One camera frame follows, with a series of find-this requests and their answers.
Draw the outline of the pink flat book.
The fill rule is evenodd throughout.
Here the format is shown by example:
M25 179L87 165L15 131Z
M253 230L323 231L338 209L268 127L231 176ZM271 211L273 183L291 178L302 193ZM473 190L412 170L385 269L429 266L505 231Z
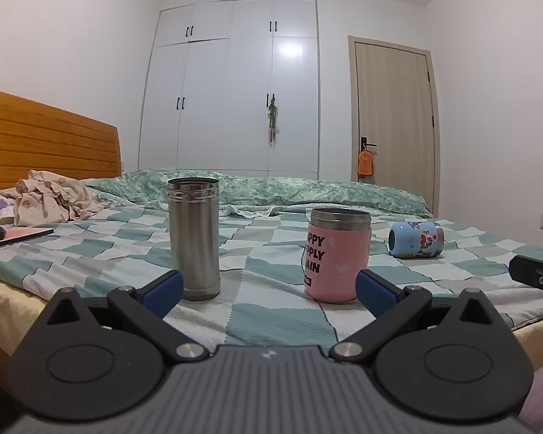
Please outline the pink flat book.
M29 239L47 236L49 234L52 234L53 232L54 230L52 228L13 227L5 231L4 239L0 240L0 247Z

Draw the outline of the white wardrobe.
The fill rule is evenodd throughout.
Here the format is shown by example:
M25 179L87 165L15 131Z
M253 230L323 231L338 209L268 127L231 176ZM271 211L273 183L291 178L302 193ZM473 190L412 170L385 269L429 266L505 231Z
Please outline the white wardrobe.
M273 93L277 140L270 145ZM319 97L315 0L222 0L161 11L138 166L315 178Z

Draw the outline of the crumpled beige floral clothes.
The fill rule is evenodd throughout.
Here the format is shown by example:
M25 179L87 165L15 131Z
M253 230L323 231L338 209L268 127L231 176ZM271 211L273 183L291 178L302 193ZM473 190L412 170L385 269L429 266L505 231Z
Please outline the crumpled beige floral clothes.
M15 200L14 226L84 221L110 207L80 180L42 170L30 170L0 195Z

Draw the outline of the hanging plant ornament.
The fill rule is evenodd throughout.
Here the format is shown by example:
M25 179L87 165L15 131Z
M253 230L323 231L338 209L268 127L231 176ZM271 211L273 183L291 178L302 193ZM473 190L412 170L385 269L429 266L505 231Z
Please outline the hanging plant ornament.
M268 100L268 123L269 123L269 142L275 144L277 140L277 103L275 103L275 94L270 95Z

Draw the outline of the tall stainless steel cup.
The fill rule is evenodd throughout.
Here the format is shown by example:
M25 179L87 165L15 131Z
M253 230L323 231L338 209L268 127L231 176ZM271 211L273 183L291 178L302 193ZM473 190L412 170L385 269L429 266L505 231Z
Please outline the tall stainless steel cup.
M219 181L180 177L168 181L173 267L183 275L183 298L219 295Z

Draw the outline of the beige wooden door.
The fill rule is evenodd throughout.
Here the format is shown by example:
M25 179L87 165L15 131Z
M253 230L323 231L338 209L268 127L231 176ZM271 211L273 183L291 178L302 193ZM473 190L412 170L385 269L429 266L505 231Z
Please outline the beige wooden door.
M423 197L438 213L440 140L437 88L429 50L348 37L351 109L351 179L358 181L361 138L378 145L374 180Z

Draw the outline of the checkered teal bed blanket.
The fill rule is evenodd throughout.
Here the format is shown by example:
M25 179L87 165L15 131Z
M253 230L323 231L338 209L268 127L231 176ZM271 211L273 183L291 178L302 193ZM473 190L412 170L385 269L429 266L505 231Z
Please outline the checkered teal bed blanket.
M543 292L513 281L512 257L543 260L543 248L499 239L444 221L445 244L434 259L400 260L386 238L392 217L372 216L368 266L398 287L416 284L434 294L477 287L505 322L519 328L543 318ZM222 217L222 290L205 302L182 302L169 324L208 348L231 345L329 347L372 320L359 303L328 305L305 293L307 218ZM45 302L62 287L101 297L119 285L141 287L171 266L168 216L141 206L102 210L87 221L58 224L51 234L0 248L0 347L12 353Z

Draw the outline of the green floral quilt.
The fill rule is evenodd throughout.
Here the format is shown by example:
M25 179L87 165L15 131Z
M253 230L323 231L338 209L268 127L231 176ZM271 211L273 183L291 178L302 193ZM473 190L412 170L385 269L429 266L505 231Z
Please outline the green floral quilt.
M219 205L231 214L253 217L320 205L360 207L377 214L431 217L426 200L403 189L370 183L298 177L249 177L206 170L137 170L83 183L102 200L132 203L156 210L168 205L168 181L203 177L219 181Z

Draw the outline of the wooden headboard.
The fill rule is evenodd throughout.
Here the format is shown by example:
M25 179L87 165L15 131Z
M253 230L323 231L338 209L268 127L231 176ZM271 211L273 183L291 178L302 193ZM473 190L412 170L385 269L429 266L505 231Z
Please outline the wooden headboard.
M30 170L116 177L122 173L117 128L0 91L0 189Z

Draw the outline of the pink insulated cup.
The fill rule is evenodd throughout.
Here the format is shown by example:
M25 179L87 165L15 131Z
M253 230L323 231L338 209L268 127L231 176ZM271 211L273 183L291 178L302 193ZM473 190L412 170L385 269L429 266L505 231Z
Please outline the pink insulated cup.
M311 210L302 254L306 293L314 300L342 304L356 299L355 281L370 254L372 217L363 210Z

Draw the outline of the blue cartoon cup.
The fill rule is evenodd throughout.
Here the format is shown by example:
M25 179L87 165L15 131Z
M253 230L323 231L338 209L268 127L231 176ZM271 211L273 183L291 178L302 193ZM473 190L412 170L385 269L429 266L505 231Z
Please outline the blue cartoon cup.
M388 234L388 251L399 259L438 257L444 247L444 231L434 221L396 221Z

